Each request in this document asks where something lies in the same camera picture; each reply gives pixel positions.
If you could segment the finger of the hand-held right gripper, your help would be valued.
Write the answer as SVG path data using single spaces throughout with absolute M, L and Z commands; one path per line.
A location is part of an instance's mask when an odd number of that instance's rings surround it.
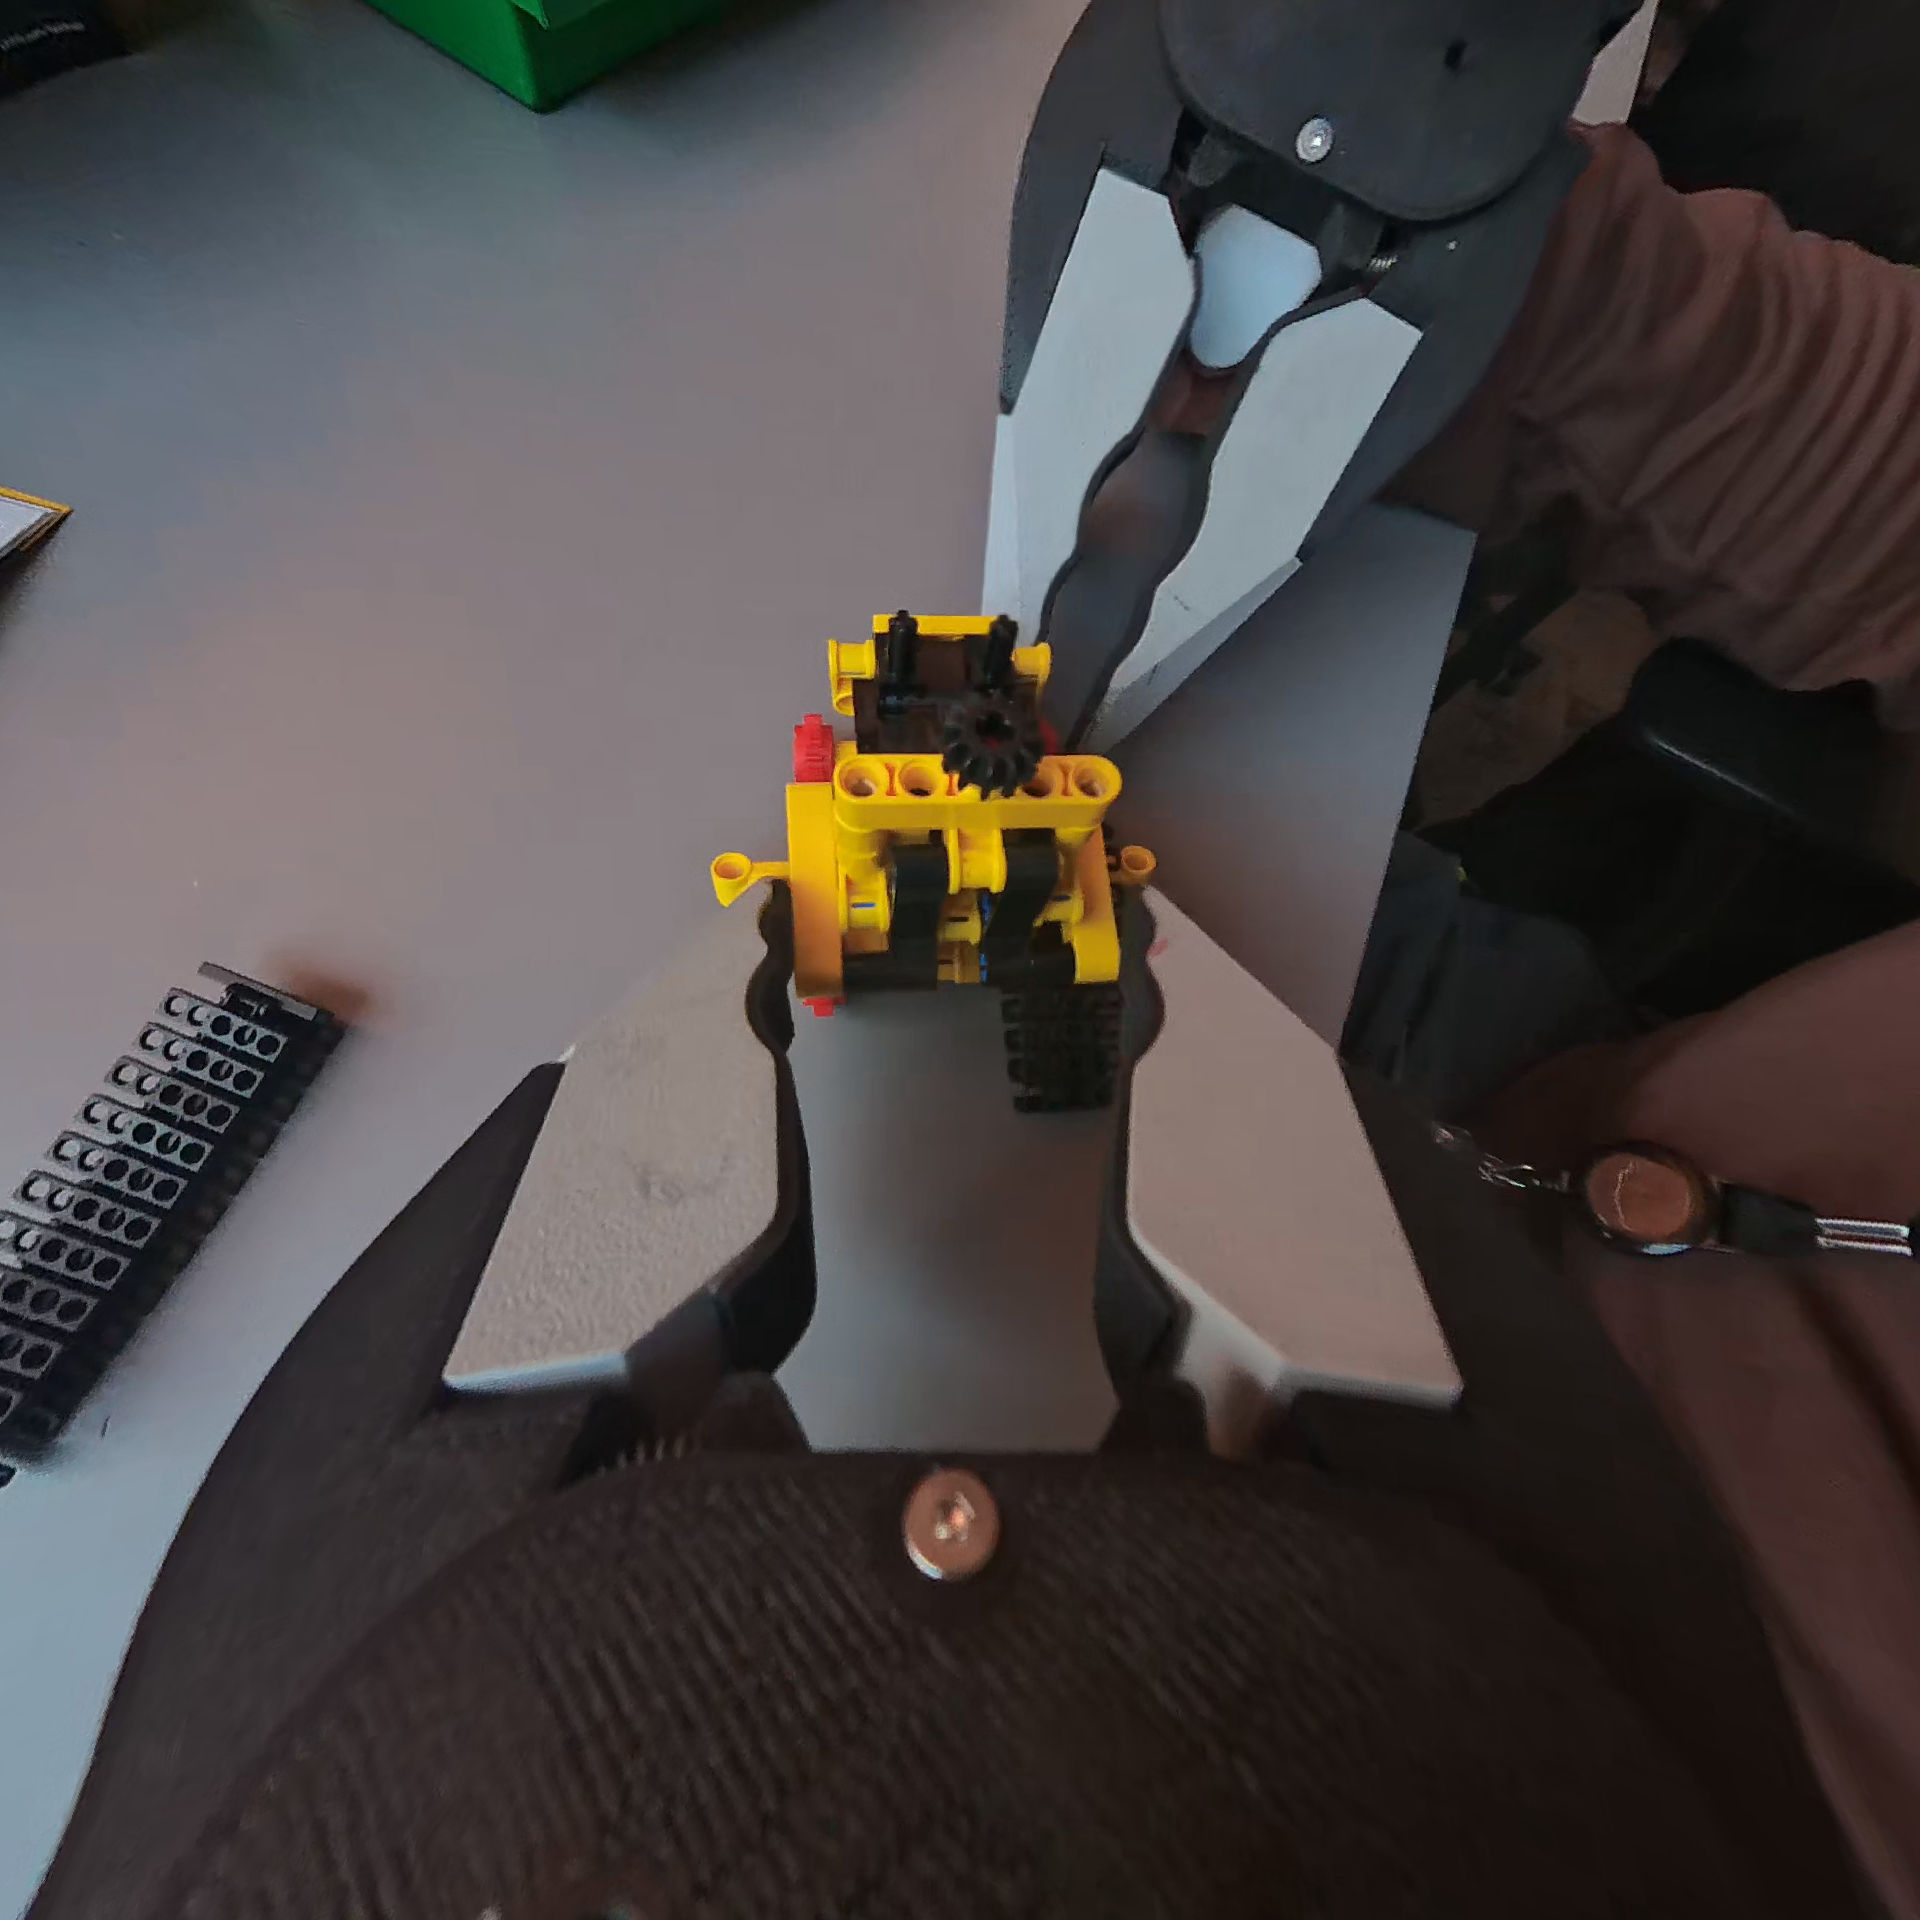
M 1303 319 L 1271 335 L 1213 455 L 1199 530 L 1117 668 L 1117 708 L 1158 708 L 1298 571 L 1420 343 L 1401 319 Z
M 997 421 L 980 609 L 1051 650 L 1047 710 L 1062 747 L 1091 744 L 1141 639 L 1160 534 L 1088 524 L 1146 432 L 1197 273 L 1171 202 L 1100 167 L 1025 368 Z

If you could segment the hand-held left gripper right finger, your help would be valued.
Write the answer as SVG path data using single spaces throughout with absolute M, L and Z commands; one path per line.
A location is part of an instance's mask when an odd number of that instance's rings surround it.
M 1210 1443 L 1303 1394 L 1451 1413 L 1462 1376 L 1332 1044 L 1157 887 L 1126 906 L 1094 1327 L 1117 1397 Z

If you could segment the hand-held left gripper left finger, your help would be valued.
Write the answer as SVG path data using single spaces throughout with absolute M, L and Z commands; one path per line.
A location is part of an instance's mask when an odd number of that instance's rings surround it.
M 799 1348 L 818 1264 L 793 906 L 774 881 L 722 911 L 558 1063 L 447 1388 L 695 1400 Z

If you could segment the long black lego track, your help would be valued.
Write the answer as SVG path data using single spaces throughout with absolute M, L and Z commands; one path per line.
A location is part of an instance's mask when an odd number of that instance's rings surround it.
M 1123 1028 L 1113 982 L 1027 986 L 1000 995 L 1007 1078 L 1018 1114 L 1086 1114 L 1113 1106 Z

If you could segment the yellow lego vehicle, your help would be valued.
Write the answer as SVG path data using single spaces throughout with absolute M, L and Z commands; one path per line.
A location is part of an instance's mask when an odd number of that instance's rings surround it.
M 1158 862 L 1111 838 L 1123 773 L 1059 744 L 1048 678 L 1051 648 L 1009 615 L 900 609 L 829 640 L 831 708 L 793 732 L 784 852 L 711 864 L 724 906 L 784 887 L 805 1006 L 1117 984 L 1123 901 Z

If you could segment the person's right forearm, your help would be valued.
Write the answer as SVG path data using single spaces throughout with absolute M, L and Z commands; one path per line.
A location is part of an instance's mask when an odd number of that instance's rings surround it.
M 1782 688 L 1864 683 L 1916 732 L 1916 269 L 1572 133 L 1517 322 L 1386 499 L 1487 543 L 1569 505 L 1577 589 Z

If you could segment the folded black lego track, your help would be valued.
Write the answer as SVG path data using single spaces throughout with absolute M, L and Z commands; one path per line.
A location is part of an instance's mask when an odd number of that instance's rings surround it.
M 241 972 L 172 988 L 2 1206 L 5 1479 L 46 1461 L 269 1159 L 349 1023 Z

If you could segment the dark cloth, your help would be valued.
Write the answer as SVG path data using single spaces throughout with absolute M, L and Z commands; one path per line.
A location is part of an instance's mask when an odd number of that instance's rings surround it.
M 1441 1121 L 1637 1021 L 1572 926 L 1483 897 L 1458 860 L 1398 832 L 1342 1028 L 1342 1057 Z

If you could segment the black office chair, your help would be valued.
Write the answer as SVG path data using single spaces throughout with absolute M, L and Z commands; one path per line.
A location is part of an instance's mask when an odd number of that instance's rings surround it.
M 1479 898 L 1572 926 L 1639 1012 L 1707 1014 L 1916 922 L 1916 735 L 1869 683 L 1788 691 L 1675 640 L 1541 774 L 1423 834 Z

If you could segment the person's brown clothed torso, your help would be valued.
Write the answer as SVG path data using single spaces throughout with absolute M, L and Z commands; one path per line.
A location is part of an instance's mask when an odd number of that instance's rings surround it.
M 1650 1144 L 1820 1216 L 1915 1227 L 1918 926 L 1692 1021 L 1564 1052 L 1471 1131 L 1553 1170 Z M 1812 1764 L 1878 1906 L 1916 1917 L 1916 1260 L 1637 1260 L 1582 1228 L 1564 1246 L 1740 1544 Z

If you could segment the green plastic bin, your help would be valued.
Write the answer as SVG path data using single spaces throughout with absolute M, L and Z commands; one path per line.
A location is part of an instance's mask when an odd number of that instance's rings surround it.
M 621 108 L 737 108 L 766 51 L 818 3 L 372 3 L 412 36 L 516 106 L 551 116 L 602 95 Z

